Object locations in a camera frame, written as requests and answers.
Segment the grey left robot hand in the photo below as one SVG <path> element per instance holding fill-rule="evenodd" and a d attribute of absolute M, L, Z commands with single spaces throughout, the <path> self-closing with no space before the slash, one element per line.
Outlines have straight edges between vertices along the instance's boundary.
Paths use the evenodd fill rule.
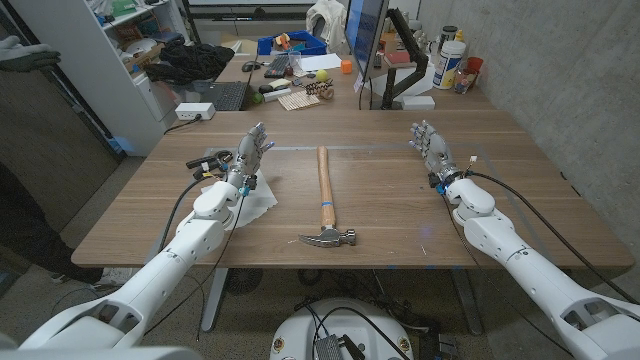
<path fill-rule="evenodd" d="M 241 188 L 249 177 L 257 173 L 263 154 L 275 145 L 266 138 L 262 122 L 249 129 L 238 145 L 235 158 L 228 170 L 227 183 Z"/>

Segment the person's grey gloved hand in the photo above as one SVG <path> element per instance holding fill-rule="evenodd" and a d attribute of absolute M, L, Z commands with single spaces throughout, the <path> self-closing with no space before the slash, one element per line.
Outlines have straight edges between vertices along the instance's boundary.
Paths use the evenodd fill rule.
<path fill-rule="evenodd" d="M 24 46 L 11 35 L 1 41 L 1 70 L 6 72 L 31 72 L 51 67 L 61 61 L 61 54 L 47 44 Z"/>

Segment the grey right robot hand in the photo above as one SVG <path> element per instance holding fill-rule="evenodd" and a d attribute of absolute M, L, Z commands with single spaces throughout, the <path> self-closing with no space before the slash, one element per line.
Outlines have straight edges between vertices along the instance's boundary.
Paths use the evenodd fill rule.
<path fill-rule="evenodd" d="M 420 124 L 413 123 L 410 132 L 414 139 L 409 144 L 421 154 L 428 170 L 431 188 L 440 187 L 445 190 L 460 178 L 462 171 L 454 162 L 448 144 L 432 125 L 425 120 Z"/>

